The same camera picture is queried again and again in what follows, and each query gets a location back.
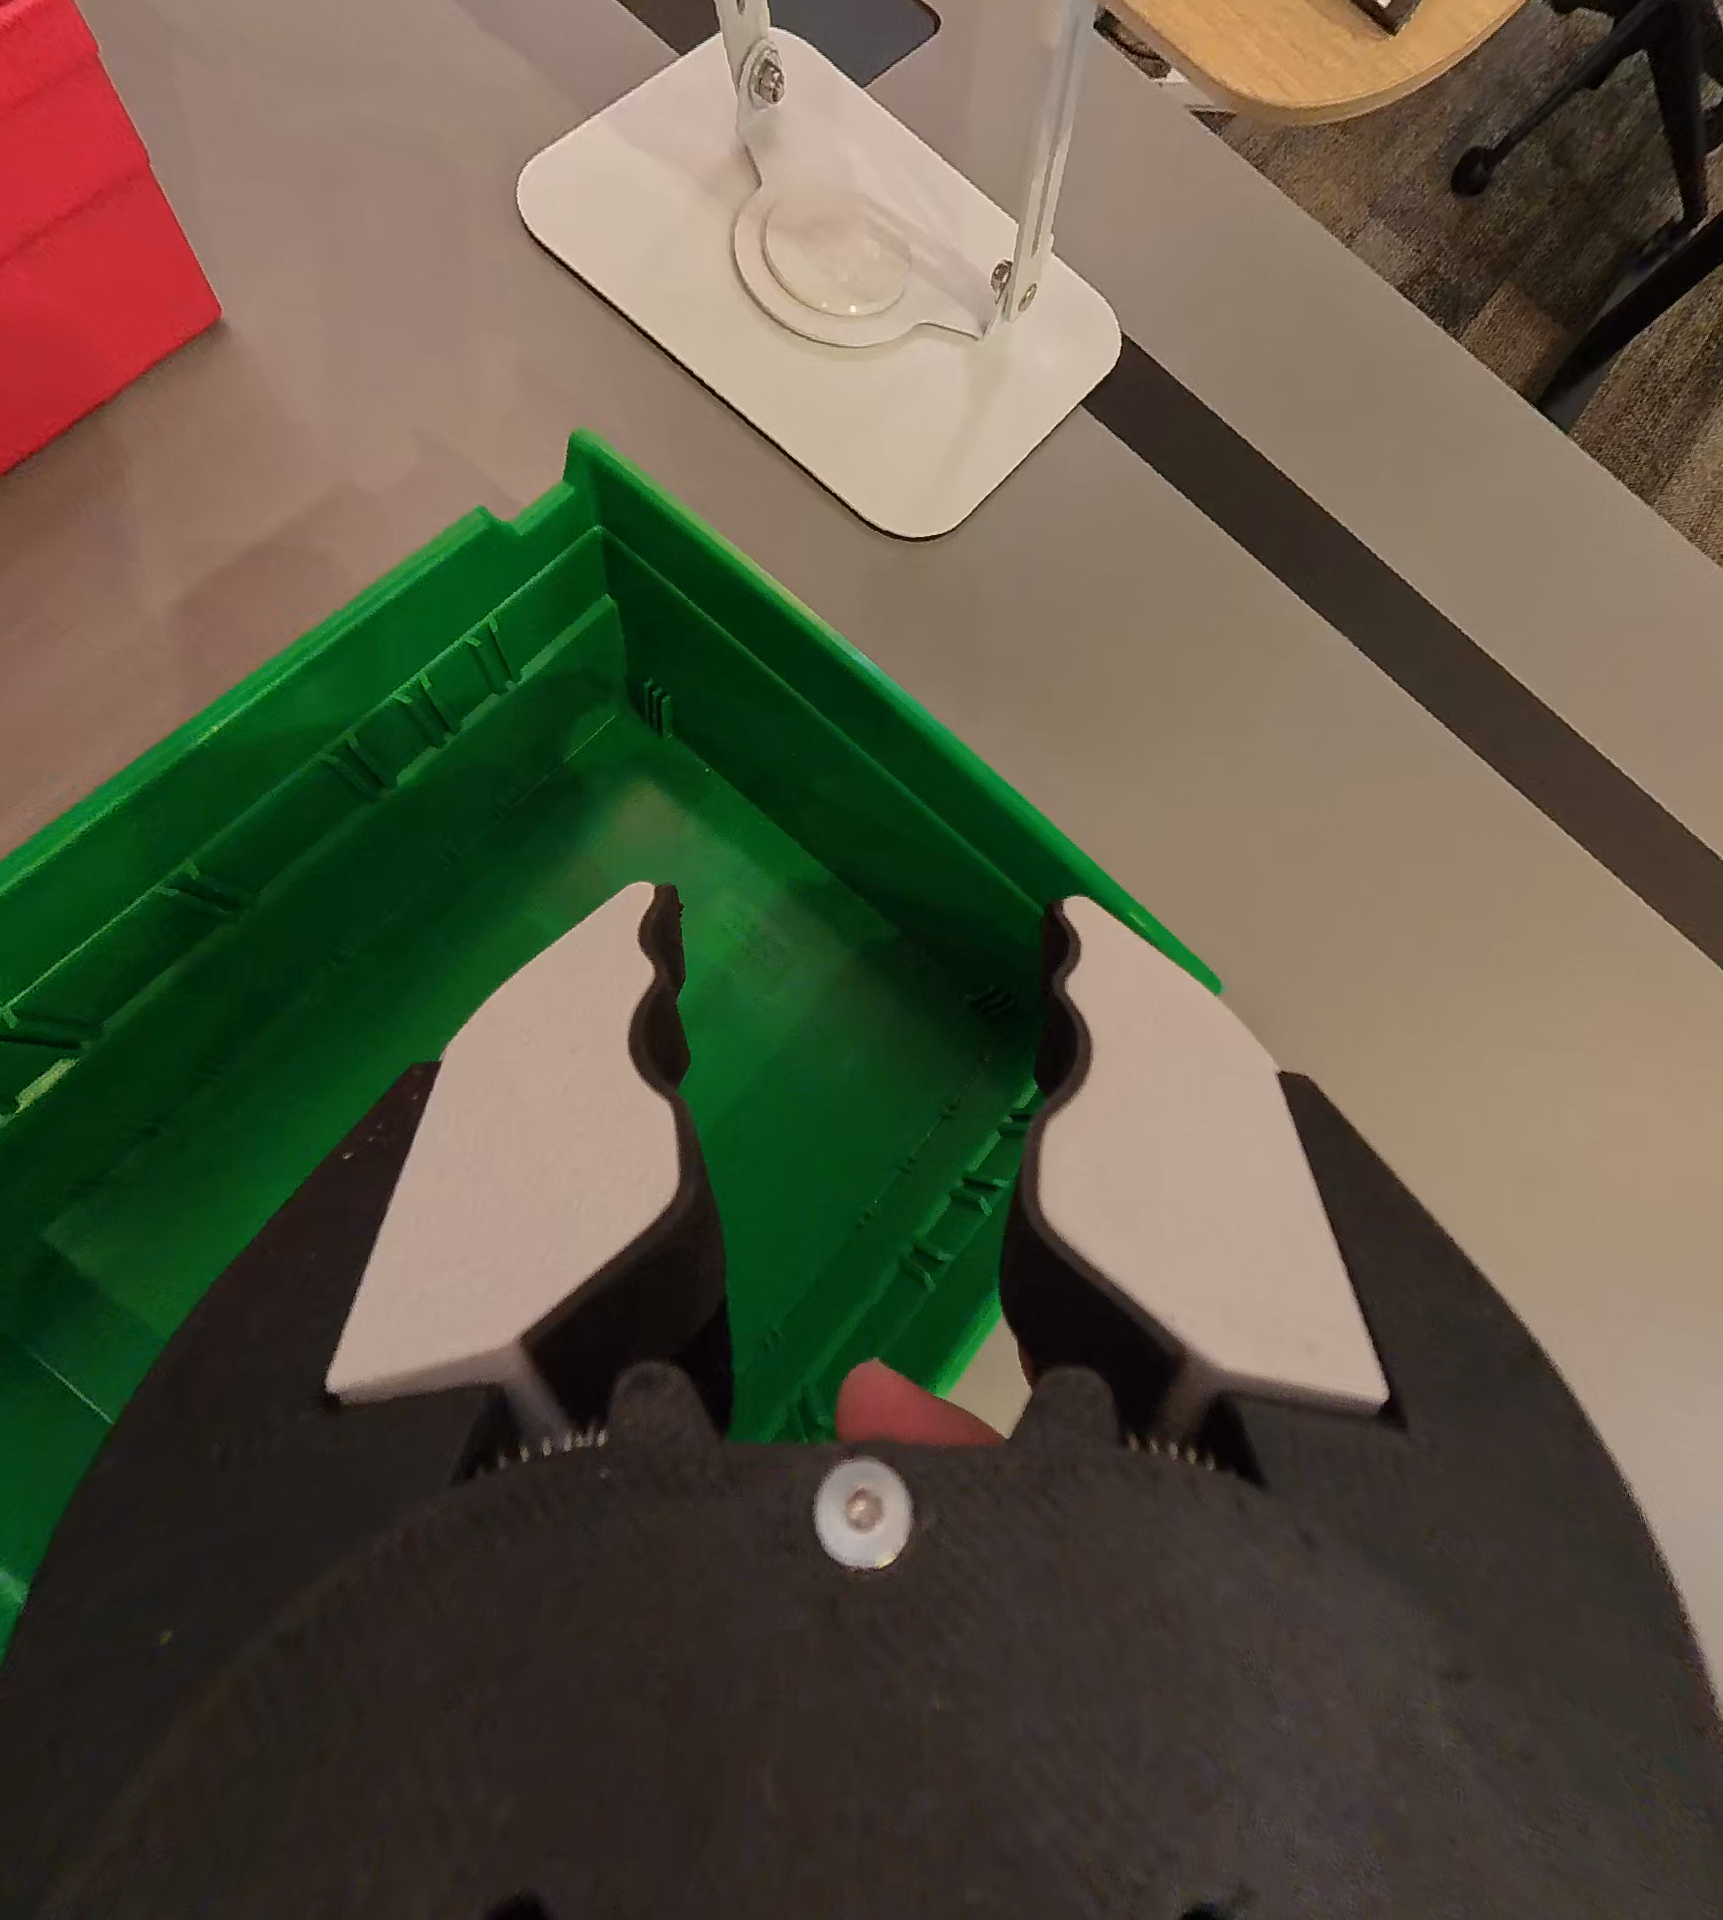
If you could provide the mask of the red plastic storage bin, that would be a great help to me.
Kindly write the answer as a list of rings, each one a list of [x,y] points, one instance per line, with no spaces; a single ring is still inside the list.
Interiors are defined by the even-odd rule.
[[[80,7],[0,3],[0,478],[219,316]]]

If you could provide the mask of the white flat-base stand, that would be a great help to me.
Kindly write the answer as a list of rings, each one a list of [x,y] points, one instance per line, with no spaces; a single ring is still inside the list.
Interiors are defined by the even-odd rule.
[[[862,522],[953,532],[1117,365],[1055,253],[1094,3],[1021,3],[1041,104],[1010,215],[768,3],[535,153],[523,225]]]

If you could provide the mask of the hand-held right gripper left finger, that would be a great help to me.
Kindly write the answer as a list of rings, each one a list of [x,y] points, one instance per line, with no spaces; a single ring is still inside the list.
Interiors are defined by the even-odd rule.
[[[435,1063],[326,1372],[346,1405],[485,1385],[527,1439],[676,1366],[723,1435],[723,1218],[681,1017],[682,902],[634,880],[513,972]]]

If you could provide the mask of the person's right hand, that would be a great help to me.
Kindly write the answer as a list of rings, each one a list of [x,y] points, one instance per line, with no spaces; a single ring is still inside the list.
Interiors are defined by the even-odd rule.
[[[989,1422],[879,1358],[857,1362],[843,1379],[834,1435],[849,1448],[987,1448],[1005,1442],[1005,1433]]]

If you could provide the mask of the green plastic storage bin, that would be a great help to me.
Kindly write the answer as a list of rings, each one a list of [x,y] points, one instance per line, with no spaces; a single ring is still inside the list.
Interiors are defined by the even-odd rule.
[[[738,1442],[840,1372],[953,1385],[1041,1103],[1041,920],[1220,978],[589,432],[0,860],[0,1659],[154,1356],[494,988],[632,880],[682,905],[682,1095]]]

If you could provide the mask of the light wooden table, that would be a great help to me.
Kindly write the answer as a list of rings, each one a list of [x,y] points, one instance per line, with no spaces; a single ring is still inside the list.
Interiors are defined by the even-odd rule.
[[[1387,108],[1467,62],[1521,1],[1106,1],[1191,108],[1332,125]]]

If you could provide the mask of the black metal frame bar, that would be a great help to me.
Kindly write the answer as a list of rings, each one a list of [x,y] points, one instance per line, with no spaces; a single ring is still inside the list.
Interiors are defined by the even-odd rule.
[[[1594,391],[1620,349],[1687,300],[1723,266],[1723,209],[1703,225],[1661,247],[1575,337],[1533,398],[1535,410],[1565,433],[1587,407]]]

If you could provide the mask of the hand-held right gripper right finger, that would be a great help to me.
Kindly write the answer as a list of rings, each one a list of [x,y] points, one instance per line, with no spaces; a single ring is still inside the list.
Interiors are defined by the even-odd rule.
[[[1136,1439],[1217,1403],[1374,1420],[1392,1402],[1283,1075],[1181,962],[1091,897],[1041,923],[1041,1105],[1000,1300],[1037,1379],[1083,1369]]]

